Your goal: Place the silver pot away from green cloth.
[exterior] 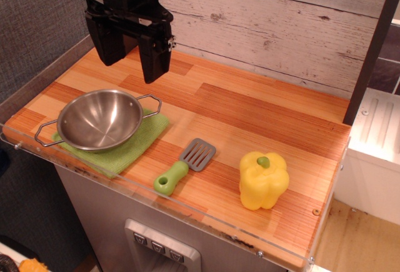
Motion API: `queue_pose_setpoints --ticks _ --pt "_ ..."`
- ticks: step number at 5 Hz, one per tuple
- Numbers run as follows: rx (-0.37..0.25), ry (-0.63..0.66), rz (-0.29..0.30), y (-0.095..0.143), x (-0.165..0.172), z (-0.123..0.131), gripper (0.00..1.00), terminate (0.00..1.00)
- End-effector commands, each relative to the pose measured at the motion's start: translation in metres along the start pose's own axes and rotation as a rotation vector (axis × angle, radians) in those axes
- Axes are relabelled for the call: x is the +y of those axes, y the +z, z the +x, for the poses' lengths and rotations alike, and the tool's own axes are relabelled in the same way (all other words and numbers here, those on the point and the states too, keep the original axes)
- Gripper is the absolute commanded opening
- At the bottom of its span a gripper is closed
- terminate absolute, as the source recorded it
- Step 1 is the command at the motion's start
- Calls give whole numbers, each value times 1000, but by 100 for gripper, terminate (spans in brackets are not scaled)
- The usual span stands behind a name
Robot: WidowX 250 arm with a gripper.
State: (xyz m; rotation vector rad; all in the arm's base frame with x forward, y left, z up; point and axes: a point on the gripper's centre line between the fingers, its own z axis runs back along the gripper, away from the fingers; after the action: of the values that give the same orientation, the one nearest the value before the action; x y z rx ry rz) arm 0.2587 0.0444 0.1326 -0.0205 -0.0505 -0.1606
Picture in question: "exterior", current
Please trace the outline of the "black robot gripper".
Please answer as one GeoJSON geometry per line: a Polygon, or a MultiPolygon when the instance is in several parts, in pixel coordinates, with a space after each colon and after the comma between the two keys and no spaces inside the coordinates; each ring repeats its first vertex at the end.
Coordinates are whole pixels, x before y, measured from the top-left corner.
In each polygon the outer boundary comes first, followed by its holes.
{"type": "Polygon", "coordinates": [[[86,0],[86,24],[100,60],[111,66],[138,47],[146,84],[169,71],[173,15],[159,0],[86,0]]]}

